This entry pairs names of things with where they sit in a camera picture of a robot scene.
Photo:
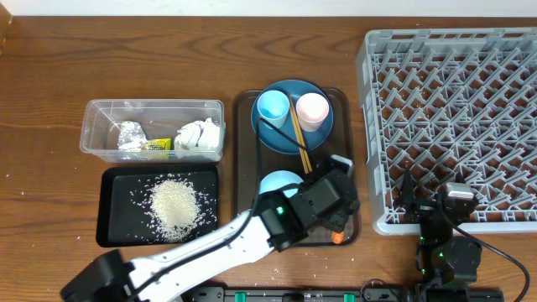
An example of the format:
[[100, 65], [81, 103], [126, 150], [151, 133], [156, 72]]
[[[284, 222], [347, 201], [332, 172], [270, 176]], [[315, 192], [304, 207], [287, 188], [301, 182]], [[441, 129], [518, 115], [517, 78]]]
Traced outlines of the orange carrot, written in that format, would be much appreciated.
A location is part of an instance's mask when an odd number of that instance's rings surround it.
[[340, 245], [345, 240], [345, 232], [332, 232], [331, 233], [331, 241], [336, 244]]

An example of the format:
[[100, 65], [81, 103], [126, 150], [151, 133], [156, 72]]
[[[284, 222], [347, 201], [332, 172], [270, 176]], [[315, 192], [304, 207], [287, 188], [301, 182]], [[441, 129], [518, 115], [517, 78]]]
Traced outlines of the light blue rice bowl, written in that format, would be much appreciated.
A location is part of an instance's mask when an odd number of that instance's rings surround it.
[[261, 195], [268, 191], [280, 190], [282, 187], [290, 184], [300, 184], [303, 179], [294, 172], [288, 170], [277, 170], [267, 174], [260, 183], [258, 194]]

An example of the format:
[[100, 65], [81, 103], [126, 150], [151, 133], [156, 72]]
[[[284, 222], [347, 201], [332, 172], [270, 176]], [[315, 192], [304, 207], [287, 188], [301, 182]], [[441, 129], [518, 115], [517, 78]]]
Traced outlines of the light blue cup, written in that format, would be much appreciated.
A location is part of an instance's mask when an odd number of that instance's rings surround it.
[[266, 91], [257, 100], [259, 115], [276, 128], [281, 128], [284, 125], [289, 108], [289, 98], [282, 91]]

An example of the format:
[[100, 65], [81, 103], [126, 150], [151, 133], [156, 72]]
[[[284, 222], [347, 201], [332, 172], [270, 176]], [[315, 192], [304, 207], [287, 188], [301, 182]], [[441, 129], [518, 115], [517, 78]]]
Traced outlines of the white napkin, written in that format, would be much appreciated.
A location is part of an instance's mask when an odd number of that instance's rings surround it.
[[175, 156], [181, 160], [217, 161], [221, 158], [221, 127], [210, 117], [184, 125], [174, 138]]

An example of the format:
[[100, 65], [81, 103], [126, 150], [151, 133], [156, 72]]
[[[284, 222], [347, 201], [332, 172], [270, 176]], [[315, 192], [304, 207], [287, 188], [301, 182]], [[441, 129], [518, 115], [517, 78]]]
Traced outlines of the silver yellow snack wrapper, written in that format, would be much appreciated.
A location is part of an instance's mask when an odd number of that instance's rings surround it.
[[117, 149], [122, 160], [166, 161], [171, 150], [171, 138], [149, 139], [139, 122], [125, 121], [120, 124]]

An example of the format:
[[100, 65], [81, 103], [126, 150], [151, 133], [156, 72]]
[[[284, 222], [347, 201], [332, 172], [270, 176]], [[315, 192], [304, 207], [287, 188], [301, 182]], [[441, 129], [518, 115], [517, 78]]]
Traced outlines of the pink cup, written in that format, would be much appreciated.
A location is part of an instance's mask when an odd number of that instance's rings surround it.
[[299, 124], [306, 132], [318, 130], [330, 112], [329, 103], [325, 97], [317, 93], [307, 93], [296, 103]]

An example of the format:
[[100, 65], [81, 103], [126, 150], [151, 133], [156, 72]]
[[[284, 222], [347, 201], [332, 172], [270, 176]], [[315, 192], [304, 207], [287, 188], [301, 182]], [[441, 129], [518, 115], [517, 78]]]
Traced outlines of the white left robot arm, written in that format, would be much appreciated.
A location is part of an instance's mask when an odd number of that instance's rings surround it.
[[164, 253], [123, 260], [114, 249], [95, 258], [61, 291], [64, 301], [171, 301], [208, 279], [306, 239], [312, 228], [340, 232], [357, 211], [353, 163], [338, 155], [307, 181], [257, 194], [251, 209], [225, 226]]

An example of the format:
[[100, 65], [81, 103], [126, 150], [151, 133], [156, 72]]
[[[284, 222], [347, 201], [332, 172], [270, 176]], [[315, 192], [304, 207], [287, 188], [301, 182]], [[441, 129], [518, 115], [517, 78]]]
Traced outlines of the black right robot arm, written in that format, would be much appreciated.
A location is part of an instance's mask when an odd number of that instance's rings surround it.
[[477, 280], [482, 247], [454, 230], [469, 220], [478, 205], [472, 188], [456, 176], [430, 199], [414, 194], [410, 171], [404, 172], [403, 183], [394, 202], [405, 210], [404, 219], [417, 223], [420, 240], [416, 250], [416, 267], [423, 279], [401, 294], [403, 301], [468, 301], [468, 285]]

